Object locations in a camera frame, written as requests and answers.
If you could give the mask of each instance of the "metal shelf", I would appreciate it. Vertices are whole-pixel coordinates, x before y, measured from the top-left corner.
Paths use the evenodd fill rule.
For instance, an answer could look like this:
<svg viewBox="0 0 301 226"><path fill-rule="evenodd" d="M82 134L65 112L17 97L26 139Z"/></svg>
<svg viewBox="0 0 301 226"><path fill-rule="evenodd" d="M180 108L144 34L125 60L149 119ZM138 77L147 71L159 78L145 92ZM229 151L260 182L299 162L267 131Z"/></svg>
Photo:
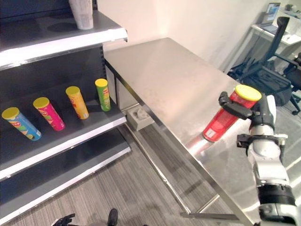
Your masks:
<svg viewBox="0 0 301 226"><path fill-rule="evenodd" d="M66 128L59 132L54 131L43 117L39 117L33 123L42 133L38 141L30 141L13 127L3 131L0 137L0 180L10 178L19 171L126 122L125 116L113 101L108 112L103 112L95 100L86 105L90 114L86 120L78 119L71 106L63 110L60 115Z"/></svg>
<svg viewBox="0 0 301 226"><path fill-rule="evenodd" d="M1 24L0 70L126 40L127 31L99 11L94 28L79 30L72 14Z"/></svg>
<svg viewBox="0 0 301 226"><path fill-rule="evenodd" d="M128 152L127 142L113 129L2 181L0 225Z"/></svg>

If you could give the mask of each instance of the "white shelf edge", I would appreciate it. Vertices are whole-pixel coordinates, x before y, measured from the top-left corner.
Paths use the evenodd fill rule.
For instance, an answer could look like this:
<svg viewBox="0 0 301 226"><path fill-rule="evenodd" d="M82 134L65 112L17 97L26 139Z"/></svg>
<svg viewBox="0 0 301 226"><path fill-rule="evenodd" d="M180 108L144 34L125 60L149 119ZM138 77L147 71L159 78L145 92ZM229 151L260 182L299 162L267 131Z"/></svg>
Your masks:
<svg viewBox="0 0 301 226"><path fill-rule="evenodd" d="M78 176L76 176L75 178L65 182L64 184L60 185L59 187L53 189L52 191L42 195L41 197L37 198L36 200L20 207L19 209L17 209L16 211L6 215L5 217L0 219L0 225L3 225L4 223L10 221L11 219L17 217L18 215L24 213L25 211L35 207L36 205L40 204L41 202L47 200L48 198L51 198L52 196L54 196L55 194L59 193L60 191L66 189L67 187L73 185L74 183L80 181L81 179L89 176L90 174L94 173L95 171L99 170L100 168L104 167L105 165L109 164L110 162L118 159L119 157L123 156L124 154L130 152L130 147L127 147L126 149L120 151L119 153L113 155L112 157L104 160L103 162L95 165L94 167L86 170L85 172L79 174Z"/></svg>
<svg viewBox="0 0 301 226"><path fill-rule="evenodd" d="M108 131L109 129L112 129L116 126L121 125L122 123L125 123L127 120L125 117L122 117L120 119L117 119L115 121L109 122L103 126L100 126L94 130L91 130L85 134L82 134L78 137L75 137L73 139L70 139L64 143L61 143L55 147L52 147L40 154L37 154L31 158L28 158L26 160L23 160L13 166L10 166L6 169L3 169L0 171L0 180L3 180L4 178L10 178L12 174L15 174L23 169L26 169L42 160L45 160L53 155L56 155L62 151L65 151L67 149L73 148L73 146L88 140L98 134L104 133L105 131Z"/></svg>
<svg viewBox="0 0 301 226"><path fill-rule="evenodd" d="M4 50L0 52L0 70L21 66L42 57L126 38L125 28L118 28Z"/></svg>

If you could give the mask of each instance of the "shoe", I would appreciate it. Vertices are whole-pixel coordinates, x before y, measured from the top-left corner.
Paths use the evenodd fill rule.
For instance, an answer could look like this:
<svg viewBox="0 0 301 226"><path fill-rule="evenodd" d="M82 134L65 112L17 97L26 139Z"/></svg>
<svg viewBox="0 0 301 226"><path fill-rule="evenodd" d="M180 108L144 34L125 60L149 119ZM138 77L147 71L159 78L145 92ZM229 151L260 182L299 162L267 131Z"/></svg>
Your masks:
<svg viewBox="0 0 301 226"><path fill-rule="evenodd" d="M115 225L117 225L117 221L118 221L118 211L117 211L117 209L113 208L113 209L111 209L111 211L109 213L107 225L115 226Z"/></svg>

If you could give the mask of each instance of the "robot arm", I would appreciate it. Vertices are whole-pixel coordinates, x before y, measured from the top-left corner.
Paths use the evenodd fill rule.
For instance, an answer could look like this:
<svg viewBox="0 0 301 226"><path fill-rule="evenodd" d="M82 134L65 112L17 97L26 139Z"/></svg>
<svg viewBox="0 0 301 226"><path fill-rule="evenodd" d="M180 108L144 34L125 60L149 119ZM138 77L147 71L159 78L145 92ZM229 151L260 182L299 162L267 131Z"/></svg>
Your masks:
<svg viewBox="0 0 301 226"><path fill-rule="evenodd" d="M246 155L253 168L261 222L257 225L301 226L301 213L295 205L295 198L290 187L289 178L282 164L286 134L274 134L274 116L269 110L267 97L261 100L252 111L241 108L231 102L222 92L220 105L229 113L251 120L250 134L237 137L237 146L246 149Z"/></svg>

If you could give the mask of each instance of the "can lid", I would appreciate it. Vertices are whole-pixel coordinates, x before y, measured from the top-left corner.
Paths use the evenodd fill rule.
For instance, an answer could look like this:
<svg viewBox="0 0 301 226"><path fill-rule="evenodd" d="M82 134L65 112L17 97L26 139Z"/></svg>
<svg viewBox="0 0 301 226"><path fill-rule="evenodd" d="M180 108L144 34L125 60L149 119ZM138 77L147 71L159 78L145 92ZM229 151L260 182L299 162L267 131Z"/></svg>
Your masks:
<svg viewBox="0 0 301 226"><path fill-rule="evenodd" d="M73 96L73 95L76 95L80 92L80 89L77 87L77 86L69 86L67 89L66 89L66 94L68 96Z"/></svg>
<svg viewBox="0 0 301 226"><path fill-rule="evenodd" d="M17 107L10 107L2 112L3 119L15 119L15 117L20 113Z"/></svg>
<svg viewBox="0 0 301 226"><path fill-rule="evenodd" d="M259 101L261 99L261 93L250 86L239 84L235 87L235 92L245 100Z"/></svg>
<svg viewBox="0 0 301 226"><path fill-rule="evenodd" d="M49 104L49 99L47 97L39 97L33 102L35 108L46 107Z"/></svg>
<svg viewBox="0 0 301 226"><path fill-rule="evenodd" d="M106 79L97 79L95 81L95 85L98 87L106 87L108 85L108 81Z"/></svg>

